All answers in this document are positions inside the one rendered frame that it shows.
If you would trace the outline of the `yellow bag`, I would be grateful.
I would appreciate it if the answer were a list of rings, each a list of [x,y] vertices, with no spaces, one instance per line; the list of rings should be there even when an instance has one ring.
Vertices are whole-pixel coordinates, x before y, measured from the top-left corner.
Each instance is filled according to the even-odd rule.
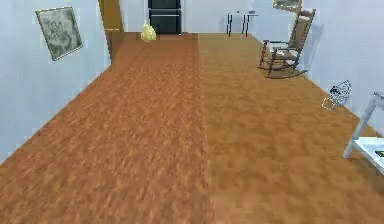
[[[151,42],[156,39],[156,32],[151,25],[144,22],[140,36],[143,41]]]

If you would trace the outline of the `black fridge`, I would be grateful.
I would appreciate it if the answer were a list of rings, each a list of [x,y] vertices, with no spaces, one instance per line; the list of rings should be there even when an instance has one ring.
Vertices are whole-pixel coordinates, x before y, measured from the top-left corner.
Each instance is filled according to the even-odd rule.
[[[157,34],[180,35],[181,0],[148,0],[150,25]]]

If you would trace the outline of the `brown wooden rocking chair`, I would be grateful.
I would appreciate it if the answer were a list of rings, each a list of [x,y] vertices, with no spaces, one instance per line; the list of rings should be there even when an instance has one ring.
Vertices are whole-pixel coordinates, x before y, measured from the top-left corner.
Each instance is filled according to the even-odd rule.
[[[263,41],[258,68],[267,71],[265,78],[286,79],[306,73],[306,70],[298,71],[297,66],[315,15],[315,9],[299,11],[288,41]],[[271,75],[273,71],[287,69],[292,71],[290,75]]]

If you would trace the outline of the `brown wooden room door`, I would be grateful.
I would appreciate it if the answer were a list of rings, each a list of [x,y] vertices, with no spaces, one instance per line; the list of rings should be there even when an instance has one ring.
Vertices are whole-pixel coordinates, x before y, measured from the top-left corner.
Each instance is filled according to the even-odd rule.
[[[110,59],[114,57],[113,34],[123,32],[119,0],[98,0]]]

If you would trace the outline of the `white table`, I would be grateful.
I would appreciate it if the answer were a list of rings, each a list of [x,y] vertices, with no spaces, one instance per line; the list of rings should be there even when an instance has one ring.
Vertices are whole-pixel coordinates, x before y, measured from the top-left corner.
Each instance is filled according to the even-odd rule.
[[[380,157],[375,153],[375,151],[384,151],[384,138],[361,136],[364,127],[368,124],[371,115],[377,108],[384,110],[384,93],[375,92],[373,94],[343,152],[343,157],[348,158],[351,152],[356,149],[384,175],[384,157]]]

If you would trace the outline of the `gold framed wall picture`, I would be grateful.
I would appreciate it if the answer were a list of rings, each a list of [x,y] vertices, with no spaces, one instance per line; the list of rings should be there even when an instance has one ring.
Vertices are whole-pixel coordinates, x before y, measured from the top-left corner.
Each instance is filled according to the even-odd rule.
[[[298,12],[302,8],[302,0],[273,0],[273,7],[289,12]]]

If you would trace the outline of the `grey framed wall picture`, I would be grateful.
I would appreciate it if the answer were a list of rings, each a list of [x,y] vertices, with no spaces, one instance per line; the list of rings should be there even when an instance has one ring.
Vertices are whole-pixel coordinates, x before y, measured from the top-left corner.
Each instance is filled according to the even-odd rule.
[[[72,6],[37,10],[35,14],[53,61],[83,47]]]

